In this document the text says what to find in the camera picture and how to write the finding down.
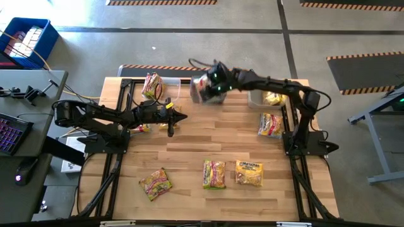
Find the grey desk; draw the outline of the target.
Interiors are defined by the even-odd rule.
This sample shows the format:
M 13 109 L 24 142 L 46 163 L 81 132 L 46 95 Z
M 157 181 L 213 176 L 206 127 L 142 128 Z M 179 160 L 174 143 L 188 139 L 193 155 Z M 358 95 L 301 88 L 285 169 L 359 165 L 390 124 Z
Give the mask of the grey desk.
M 43 153 L 42 146 L 52 124 L 51 105 L 60 99 L 68 78 L 66 71 L 0 70 L 0 86 L 25 90 L 27 86 L 42 90 L 54 81 L 45 97 L 38 97 L 31 105 L 26 100 L 0 98 L 0 114 L 20 116 L 32 122 L 33 127 L 23 144 L 13 156 L 0 153 L 0 223 L 31 221 L 42 200 L 42 187 L 52 160 L 52 155 Z M 15 184 L 16 169 L 25 157 L 33 156 L 38 162 L 28 184 Z

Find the smoky grey plastic bin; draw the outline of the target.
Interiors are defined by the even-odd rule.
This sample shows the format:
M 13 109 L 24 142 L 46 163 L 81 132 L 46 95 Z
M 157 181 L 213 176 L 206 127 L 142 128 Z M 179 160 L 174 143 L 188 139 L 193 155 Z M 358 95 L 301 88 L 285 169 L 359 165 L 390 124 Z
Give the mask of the smoky grey plastic bin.
M 227 96 L 226 93 L 214 91 L 207 75 L 193 76 L 190 82 L 190 96 L 194 103 L 199 104 L 222 104 Z

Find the white bracket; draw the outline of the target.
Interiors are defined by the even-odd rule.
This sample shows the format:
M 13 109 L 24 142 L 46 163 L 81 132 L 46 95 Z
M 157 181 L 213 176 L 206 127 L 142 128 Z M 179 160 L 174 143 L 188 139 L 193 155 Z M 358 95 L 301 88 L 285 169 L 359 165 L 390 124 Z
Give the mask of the white bracket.
M 113 220 L 113 221 L 101 221 L 99 227 L 131 227 L 135 225 L 136 221 L 132 220 Z
M 276 227 L 312 227 L 311 223 L 277 221 Z

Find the white cardboard box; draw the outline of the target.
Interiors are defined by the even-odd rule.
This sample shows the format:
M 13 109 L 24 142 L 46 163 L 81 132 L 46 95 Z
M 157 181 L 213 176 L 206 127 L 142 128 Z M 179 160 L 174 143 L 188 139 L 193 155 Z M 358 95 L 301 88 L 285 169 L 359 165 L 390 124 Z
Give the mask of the white cardboard box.
M 79 137 L 67 137 L 66 145 L 70 148 L 73 148 L 83 154 L 83 157 L 86 158 L 87 154 L 85 153 L 85 144 L 81 143 L 78 139 Z M 81 166 L 76 165 L 70 161 L 63 160 L 61 166 L 61 173 L 75 173 L 80 172 Z

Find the beige plastic bin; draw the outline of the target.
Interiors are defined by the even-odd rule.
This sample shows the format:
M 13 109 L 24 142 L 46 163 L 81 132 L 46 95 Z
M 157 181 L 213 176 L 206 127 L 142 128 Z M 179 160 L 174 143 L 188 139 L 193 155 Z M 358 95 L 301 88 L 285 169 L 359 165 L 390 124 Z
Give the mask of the beige plastic bin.
M 260 109 L 260 110 L 278 110 L 281 109 L 284 105 L 265 105 L 263 104 L 263 92 L 261 90 L 253 90 L 247 93 L 247 103 L 249 108 L 252 109 Z

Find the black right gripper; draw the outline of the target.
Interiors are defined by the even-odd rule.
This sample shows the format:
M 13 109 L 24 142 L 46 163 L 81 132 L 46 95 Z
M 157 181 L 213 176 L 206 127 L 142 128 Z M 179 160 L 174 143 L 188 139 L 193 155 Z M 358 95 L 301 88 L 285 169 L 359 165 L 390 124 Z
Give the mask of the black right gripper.
M 217 91 L 230 91 L 234 88 L 234 75 L 225 74 L 222 62 L 214 62 L 210 73 L 207 74 L 209 80 L 208 90 L 205 91 L 205 103 L 223 103 L 226 93 Z

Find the black computer mouse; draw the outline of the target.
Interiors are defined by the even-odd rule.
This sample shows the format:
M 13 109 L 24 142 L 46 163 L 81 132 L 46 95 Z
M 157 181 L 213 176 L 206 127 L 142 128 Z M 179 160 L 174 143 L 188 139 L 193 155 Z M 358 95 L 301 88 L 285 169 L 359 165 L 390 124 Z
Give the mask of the black computer mouse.
M 30 182 L 38 160 L 37 157 L 26 157 L 20 162 L 15 173 L 16 185 L 25 186 Z

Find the pale block stack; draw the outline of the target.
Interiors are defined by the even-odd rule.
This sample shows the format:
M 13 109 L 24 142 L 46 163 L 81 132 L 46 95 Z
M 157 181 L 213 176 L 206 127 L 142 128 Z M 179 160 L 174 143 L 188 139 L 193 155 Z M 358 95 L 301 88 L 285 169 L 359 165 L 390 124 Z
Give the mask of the pale block stack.
M 27 32 L 16 32 L 6 44 L 5 53 L 10 57 L 30 57 L 42 32 L 43 29 L 38 26 L 31 27 Z

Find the black desk clamp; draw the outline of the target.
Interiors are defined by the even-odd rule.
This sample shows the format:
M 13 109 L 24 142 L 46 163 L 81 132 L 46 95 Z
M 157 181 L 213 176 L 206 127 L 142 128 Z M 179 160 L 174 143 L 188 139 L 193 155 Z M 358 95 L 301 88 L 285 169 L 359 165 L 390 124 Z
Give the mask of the black desk clamp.
M 42 89 L 42 90 L 40 90 L 40 89 L 33 89 L 31 86 L 28 86 L 27 87 L 27 90 L 26 90 L 26 92 L 25 92 L 25 95 L 24 95 L 24 99 L 26 100 L 26 101 L 28 101 L 31 105 L 33 105 L 34 107 L 36 106 L 36 104 L 35 104 L 35 102 L 34 102 L 34 100 L 36 99 L 36 98 L 38 98 L 38 97 L 46 97 L 47 95 L 46 95 L 46 91 L 49 89 L 49 88 L 51 88 L 52 86 L 55 86 L 55 87 L 59 87 L 59 85 L 55 82 L 55 81 L 53 81 L 53 80 L 49 80 L 49 84 L 44 88 L 44 89 Z

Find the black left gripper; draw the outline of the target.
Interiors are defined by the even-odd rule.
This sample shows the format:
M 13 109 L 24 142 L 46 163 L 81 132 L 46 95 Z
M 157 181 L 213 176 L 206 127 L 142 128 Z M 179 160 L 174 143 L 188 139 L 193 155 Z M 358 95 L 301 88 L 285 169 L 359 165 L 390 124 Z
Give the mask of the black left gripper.
M 158 124 L 165 123 L 167 120 L 167 135 L 172 137 L 174 135 L 174 126 L 187 118 L 187 115 L 180 113 L 175 109 L 166 109 L 157 107 L 156 105 L 150 107 L 140 107 L 138 109 L 138 120 L 144 124 Z

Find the clear plastic bin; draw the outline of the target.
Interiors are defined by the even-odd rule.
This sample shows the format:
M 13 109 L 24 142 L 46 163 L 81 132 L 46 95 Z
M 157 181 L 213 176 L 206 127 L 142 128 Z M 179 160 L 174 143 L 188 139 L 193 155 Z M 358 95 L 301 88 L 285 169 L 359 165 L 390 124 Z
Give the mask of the clear plastic bin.
M 164 101 L 170 97 L 172 101 L 176 101 L 179 97 L 181 81 L 179 78 L 161 77 L 163 79 L 163 90 L 159 96 L 160 101 Z

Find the black hazard-striped floor mat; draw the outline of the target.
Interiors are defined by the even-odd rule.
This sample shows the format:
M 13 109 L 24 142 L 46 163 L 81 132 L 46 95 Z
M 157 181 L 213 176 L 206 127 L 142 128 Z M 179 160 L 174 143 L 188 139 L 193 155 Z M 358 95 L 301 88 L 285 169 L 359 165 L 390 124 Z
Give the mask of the black hazard-striped floor mat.
M 383 93 L 404 85 L 404 52 L 338 55 L 326 61 L 342 95 Z
M 106 0 L 107 6 L 215 5 L 218 0 Z
M 299 0 L 306 8 L 404 12 L 404 0 Z
M 207 72 L 210 67 L 192 67 L 192 66 L 152 66 L 139 64 L 124 64 L 119 67 L 117 77 L 145 77 L 148 73 L 156 72 L 161 77 L 170 78 L 190 78 L 201 76 Z

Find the black backlit keyboard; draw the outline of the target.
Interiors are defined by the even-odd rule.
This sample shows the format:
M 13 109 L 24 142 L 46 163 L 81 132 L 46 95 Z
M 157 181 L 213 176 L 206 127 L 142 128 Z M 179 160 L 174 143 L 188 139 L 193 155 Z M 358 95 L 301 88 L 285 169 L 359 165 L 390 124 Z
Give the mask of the black backlit keyboard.
M 13 156 L 32 126 L 32 122 L 0 113 L 0 153 Z

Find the blue plastic crate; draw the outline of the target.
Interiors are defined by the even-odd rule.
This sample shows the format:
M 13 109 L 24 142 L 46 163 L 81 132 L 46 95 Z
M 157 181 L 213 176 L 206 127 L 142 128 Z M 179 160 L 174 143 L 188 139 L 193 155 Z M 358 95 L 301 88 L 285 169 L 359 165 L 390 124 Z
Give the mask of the blue plastic crate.
M 33 26 L 41 28 L 42 33 L 39 35 L 35 47 L 33 47 L 34 52 L 28 58 L 9 57 L 6 55 L 6 47 L 11 39 L 5 34 L 0 34 L 0 69 L 40 69 L 45 66 L 45 63 L 37 53 L 44 60 L 47 60 L 59 38 L 57 30 L 51 25 L 50 20 L 15 17 L 8 23 L 5 32 L 8 35 L 14 35 L 17 32 L 24 32 L 27 35 Z

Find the grey metal stand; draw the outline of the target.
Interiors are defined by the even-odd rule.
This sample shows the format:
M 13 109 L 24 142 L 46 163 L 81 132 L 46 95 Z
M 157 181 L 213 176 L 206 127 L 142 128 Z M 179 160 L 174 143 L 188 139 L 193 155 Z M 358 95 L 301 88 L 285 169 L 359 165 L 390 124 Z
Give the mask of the grey metal stand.
M 395 111 L 393 105 L 404 105 L 404 83 L 357 115 L 348 118 L 350 124 L 364 120 L 369 129 L 383 173 L 368 177 L 369 184 L 404 179 L 404 170 L 393 171 L 386 156 L 404 154 L 404 110 Z

